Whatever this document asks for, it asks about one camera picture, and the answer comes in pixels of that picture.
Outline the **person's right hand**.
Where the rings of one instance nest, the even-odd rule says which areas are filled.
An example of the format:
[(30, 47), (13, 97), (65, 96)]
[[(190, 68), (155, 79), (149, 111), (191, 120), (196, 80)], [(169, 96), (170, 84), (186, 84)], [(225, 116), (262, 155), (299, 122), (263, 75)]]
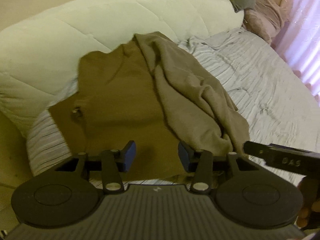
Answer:
[(303, 206), (298, 213), (297, 226), (304, 228), (309, 223), (311, 213), (319, 213), (319, 198), (317, 198), (319, 180), (306, 176), (300, 181), (297, 188), (303, 196)]

